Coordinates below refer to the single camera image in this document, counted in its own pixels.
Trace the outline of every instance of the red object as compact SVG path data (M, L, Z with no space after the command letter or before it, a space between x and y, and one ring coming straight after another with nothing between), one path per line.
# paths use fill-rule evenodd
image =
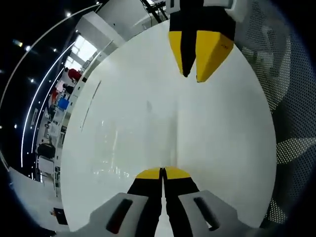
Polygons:
M75 69L69 69L68 76L70 77L70 79L74 79L76 81L79 81L81 78L81 74L77 72Z

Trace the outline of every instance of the dark slot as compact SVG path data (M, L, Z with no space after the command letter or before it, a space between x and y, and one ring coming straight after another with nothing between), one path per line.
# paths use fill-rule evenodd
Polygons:
M113 234L117 234L119 232L120 226L132 205L132 200L124 199L117 207L115 212L113 213L112 217L110 218L106 229Z
M204 217L204 220L211 226L209 230L217 230L219 228L219 223L216 220L215 215L211 213L211 211L209 210L204 200L200 197L197 197L194 199L194 202L197 204L197 207L199 208L200 212Z

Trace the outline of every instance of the perforated metal panel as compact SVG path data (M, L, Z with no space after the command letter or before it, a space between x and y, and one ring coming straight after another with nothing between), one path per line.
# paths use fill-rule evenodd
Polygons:
M299 36L268 0L250 0L236 28L240 48L267 97L277 142L276 183L262 227L283 223L316 160L316 77Z

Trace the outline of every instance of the white tabletop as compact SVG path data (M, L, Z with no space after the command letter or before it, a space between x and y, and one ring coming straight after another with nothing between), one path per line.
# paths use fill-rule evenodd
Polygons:
M159 24L114 51L77 100L61 163L71 231L127 192L139 172L167 165L189 172L200 190L233 206L244 223L258 227L264 218L276 138L258 79L236 47L207 82L196 83L195 65L184 78L168 29L168 22ZM160 217L158 234L171 233L167 220Z

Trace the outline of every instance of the white wall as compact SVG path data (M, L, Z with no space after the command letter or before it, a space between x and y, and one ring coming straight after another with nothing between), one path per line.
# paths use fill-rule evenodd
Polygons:
M139 0L110 0L98 15L112 26L125 40L134 35L131 28L147 15Z
M13 168L9 168L9 174L17 196L35 222L48 230L69 231L67 225L60 225L49 213L54 207L63 209L52 185L34 181Z

